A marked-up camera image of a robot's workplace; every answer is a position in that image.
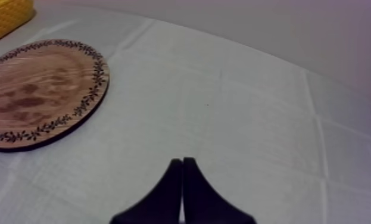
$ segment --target yellow plastic basket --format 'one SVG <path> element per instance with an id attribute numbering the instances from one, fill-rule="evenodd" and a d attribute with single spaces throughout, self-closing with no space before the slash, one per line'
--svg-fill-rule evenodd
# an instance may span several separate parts
<path id="1" fill-rule="evenodd" d="M 0 38 L 29 21 L 34 14 L 33 0 L 0 0 Z"/>

